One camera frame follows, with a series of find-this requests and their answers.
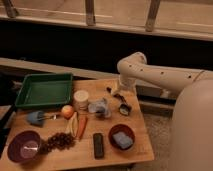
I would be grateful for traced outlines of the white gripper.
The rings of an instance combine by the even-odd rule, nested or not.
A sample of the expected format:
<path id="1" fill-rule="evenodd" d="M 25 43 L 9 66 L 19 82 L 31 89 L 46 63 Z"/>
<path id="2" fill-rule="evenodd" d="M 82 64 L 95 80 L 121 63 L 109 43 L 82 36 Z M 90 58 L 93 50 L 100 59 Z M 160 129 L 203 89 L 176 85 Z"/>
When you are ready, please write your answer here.
<path id="1" fill-rule="evenodd" d="M 111 90 L 112 95 L 119 94 L 121 91 L 136 93 L 136 80 L 134 78 L 119 77 L 115 86 Z"/>

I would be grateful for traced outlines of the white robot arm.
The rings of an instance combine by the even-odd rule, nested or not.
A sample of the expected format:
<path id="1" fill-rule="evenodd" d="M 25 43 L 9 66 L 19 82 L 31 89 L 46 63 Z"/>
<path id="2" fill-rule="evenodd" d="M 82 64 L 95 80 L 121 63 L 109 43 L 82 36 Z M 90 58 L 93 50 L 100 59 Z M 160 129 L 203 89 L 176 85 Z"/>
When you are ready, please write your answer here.
<path id="1" fill-rule="evenodd" d="M 213 171 L 213 71 L 150 65 L 141 52 L 120 59 L 117 71 L 114 93 L 141 80 L 172 98 L 168 171 Z"/>

